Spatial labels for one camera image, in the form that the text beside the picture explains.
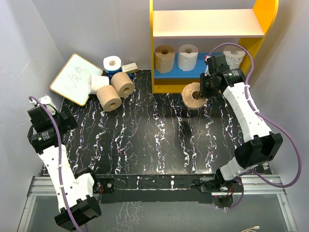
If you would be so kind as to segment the white dotted paper roll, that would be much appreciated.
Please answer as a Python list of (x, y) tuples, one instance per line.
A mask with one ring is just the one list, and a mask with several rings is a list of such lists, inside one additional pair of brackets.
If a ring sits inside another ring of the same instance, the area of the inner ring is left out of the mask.
[(239, 68), (244, 56), (246, 55), (246, 53), (241, 48), (233, 45), (225, 46), (223, 54), (231, 70)]

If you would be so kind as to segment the brown roll front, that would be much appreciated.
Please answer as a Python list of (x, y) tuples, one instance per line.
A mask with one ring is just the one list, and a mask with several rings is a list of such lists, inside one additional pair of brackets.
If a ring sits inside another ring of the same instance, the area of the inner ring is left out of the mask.
[(169, 45), (160, 45), (154, 51), (154, 68), (159, 73), (168, 73), (174, 66), (175, 51)]

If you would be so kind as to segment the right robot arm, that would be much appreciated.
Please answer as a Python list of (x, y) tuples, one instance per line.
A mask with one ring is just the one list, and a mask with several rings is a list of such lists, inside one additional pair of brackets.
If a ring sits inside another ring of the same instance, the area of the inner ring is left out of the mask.
[(252, 99), (245, 93), (246, 77), (241, 69), (231, 69), (224, 55), (208, 56), (205, 63), (206, 72), (200, 75), (200, 96), (210, 98), (222, 93), (236, 115), (244, 139), (244, 144), (236, 148), (234, 158), (220, 167), (215, 178), (207, 182), (225, 192), (235, 183), (236, 177), (272, 161), (283, 138), (279, 133), (274, 134), (249, 106)]

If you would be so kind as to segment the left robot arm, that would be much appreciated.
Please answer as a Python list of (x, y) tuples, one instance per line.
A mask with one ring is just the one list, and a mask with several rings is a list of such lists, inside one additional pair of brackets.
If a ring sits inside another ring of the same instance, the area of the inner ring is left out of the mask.
[(52, 104), (37, 104), (28, 110), (31, 127), (29, 143), (48, 170), (58, 200), (56, 224), (70, 232), (101, 216), (101, 209), (93, 196), (100, 181), (89, 168), (74, 174), (67, 157), (63, 136), (77, 127), (68, 107), (59, 112)]

